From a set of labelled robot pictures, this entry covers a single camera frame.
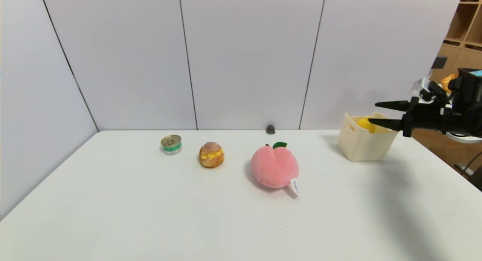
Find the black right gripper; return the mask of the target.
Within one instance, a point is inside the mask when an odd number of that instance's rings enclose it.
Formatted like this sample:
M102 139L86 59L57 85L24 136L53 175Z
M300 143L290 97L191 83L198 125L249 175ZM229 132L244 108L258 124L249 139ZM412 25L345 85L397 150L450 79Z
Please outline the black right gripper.
M410 101L377 102L375 106L405 114L402 120L369 118L368 121L379 127L393 131L403 131L403 136L411 137L414 129L426 129L445 134L444 110L445 106L437 101L432 103L420 102L419 97L412 97Z

